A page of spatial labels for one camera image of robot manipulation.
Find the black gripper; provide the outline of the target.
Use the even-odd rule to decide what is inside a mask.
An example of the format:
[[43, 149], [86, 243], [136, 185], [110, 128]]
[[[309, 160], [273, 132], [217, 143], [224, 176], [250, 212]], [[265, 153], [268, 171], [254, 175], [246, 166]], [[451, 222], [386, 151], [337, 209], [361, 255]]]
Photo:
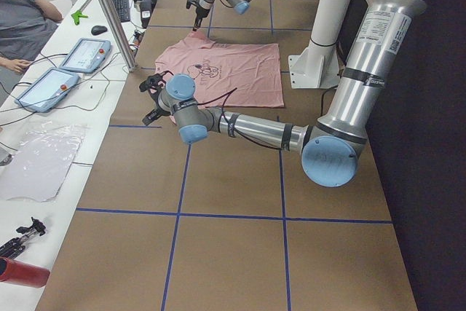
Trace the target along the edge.
[[202, 19], [206, 18], [210, 13], [210, 2], [206, 0], [186, 0], [186, 8], [189, 9], [191, 6], [196, 7], [196, 18], [192, 30], [197, 31], [201, 28]]
[[165, 91], [166, 81], [163, 79], [165, 74], [166, 72], [153, 74], [139, 84], [140, 92], [147, 92], [155, 102], [154, 109], [142, 119], [144, 125], [150, 125], [160, 117], [170, 116], [170, 108], [160, 99]]

